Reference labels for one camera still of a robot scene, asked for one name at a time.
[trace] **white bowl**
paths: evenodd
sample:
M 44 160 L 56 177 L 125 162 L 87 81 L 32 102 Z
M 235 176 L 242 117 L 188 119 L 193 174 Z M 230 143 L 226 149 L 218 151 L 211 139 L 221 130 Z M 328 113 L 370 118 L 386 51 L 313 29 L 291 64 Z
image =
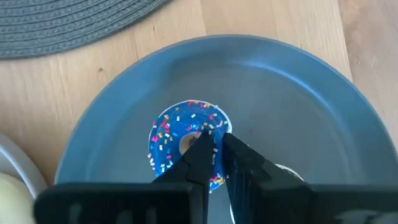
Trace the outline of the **white bowl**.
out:
M 31 159 L 2 134 L 0 134 L 0 172 L 23 181 L 33 198 L 47 188 L 42 174 Z

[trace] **gray woven placemat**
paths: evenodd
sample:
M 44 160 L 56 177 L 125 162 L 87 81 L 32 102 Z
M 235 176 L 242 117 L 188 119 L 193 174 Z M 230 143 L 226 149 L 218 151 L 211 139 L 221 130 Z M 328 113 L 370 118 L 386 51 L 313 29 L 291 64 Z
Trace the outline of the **gray woven placemat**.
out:
M 92 43 L 169 0 L 0 0 L 0 59 Z

